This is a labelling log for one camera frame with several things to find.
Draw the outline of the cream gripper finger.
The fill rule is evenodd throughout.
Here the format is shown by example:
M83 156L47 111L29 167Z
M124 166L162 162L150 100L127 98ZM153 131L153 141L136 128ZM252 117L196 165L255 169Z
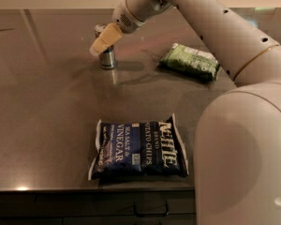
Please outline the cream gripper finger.
M122 35L122 30L116 23L109 23L93 42L89 49L90 54L93 56L102 54L110 46L114 45Z

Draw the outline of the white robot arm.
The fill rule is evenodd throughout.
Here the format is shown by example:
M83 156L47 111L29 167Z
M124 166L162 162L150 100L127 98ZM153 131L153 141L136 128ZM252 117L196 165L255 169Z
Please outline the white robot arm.
M198 225L281 225L281 45L216 0L124 0L90 48L176 7L235 83L196 128Z

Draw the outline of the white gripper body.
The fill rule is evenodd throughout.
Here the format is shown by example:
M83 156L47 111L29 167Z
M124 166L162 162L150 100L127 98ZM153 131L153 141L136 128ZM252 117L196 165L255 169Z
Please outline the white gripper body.
M124 0L114 10L112 21L120 26L123 33L131 34L170 7L171 4L165 0Z

